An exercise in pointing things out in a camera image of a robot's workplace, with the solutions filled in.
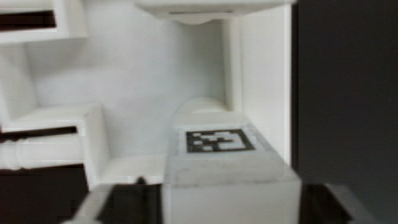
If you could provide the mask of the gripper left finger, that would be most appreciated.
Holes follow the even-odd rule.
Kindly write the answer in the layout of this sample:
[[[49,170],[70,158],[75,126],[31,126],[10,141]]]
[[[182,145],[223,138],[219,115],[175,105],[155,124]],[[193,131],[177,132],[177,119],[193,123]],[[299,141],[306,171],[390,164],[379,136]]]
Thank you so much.
[[[162,185],[139,178],[134,184],[98,186],[63,224],[164,224]]]

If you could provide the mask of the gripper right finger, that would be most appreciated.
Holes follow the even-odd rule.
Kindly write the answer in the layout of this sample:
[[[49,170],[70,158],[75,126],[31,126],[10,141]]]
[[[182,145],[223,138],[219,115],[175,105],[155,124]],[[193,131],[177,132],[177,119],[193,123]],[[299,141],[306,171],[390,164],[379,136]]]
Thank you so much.
[[[345,185],[303,187],[299,224],[385,224]]]

